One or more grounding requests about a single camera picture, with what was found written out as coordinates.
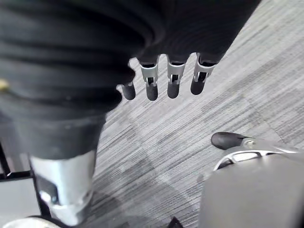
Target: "striped carpet floor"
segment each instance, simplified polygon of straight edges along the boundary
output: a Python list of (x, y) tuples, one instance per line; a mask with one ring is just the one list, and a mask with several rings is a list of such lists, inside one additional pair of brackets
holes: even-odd
[(190, 92), (194, 55), (174, 100), (160, 57), (155, 102), (133, 59), (137, 95), (108, 115), (85, 227), (166, 227), (172, 216), (197, 227), (204, 179), (221, 156), (210, 144), (215, 132), (304, 147), (303, 15), (301, 0), (262, 1), (199, 96)]

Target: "black fingertip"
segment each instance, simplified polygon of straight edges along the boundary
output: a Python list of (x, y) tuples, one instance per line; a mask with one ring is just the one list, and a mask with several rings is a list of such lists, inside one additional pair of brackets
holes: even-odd
[(124, 95), (124, 97), (127, 100), (129, 100), (129, 101), (133, 100), (135, 98), (135, 96), (136, 96), (134, 85), (131, 85), (131, 86), (125, 85), (125, 86), (123, 86), (123, 95)]
[(168, 97), (171, 99), (174, 99), (178, 96), (180, 92), (180, 84), (170, 84), (168, 83), (168, 90), (167, 90), (167, 94)]
[(157, 86), (147, 86), (147, 97), (150, 101), (155, 101), (158, 97), (158, 89)]
[(211, 143), (219, 149), (227, 150), (231, 147), (240, 146), (245, 138), (248, 137), (230, 132), (217, 132), (211, 137)]
[(191, 93), (193, 95), (199, 95), (203, 91), (204, 85), (205, 85), (204, 82), (201, 82), (201, 81), (196, 82), (196, 81), (192, 80)]

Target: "robotic hand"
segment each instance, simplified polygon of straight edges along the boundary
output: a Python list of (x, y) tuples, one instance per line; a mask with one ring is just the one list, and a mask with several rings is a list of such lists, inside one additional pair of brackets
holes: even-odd
[(142, 66), (156, 100), (157, 61), (168, 57), (168, 96), (176, 98), (191, 53), (191, 92), (202, 92), (260, 0), (2, 0), (0, 110), (30, 155), (41, 198), (65, 224), (81, 223), (92, 197), (105, 115), (135, 97)]

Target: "robotic finger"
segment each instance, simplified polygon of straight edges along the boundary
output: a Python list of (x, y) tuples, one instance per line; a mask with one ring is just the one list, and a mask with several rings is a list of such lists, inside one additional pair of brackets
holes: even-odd
[(168, 97), (174, 99), (180, 91), (181, 77), (184, 73), (186, 62), (189, 55), (182, 58), (167, 55), (168, 59)]
[(139, 59), (143, 80), (146, 83), (147, 97), (150, 101), (155, 101), (158, 97), (158, 59), (159, 56), (151, 59), (148, 62), (143, 62)]
[(199, 95), (203, 89), (207, 78), (211, 75), (216, 63), (203, 59), (203, 55), (197, 53), (197, 60), (194, 67), (194, 75), (191, 83), (191, 92)]

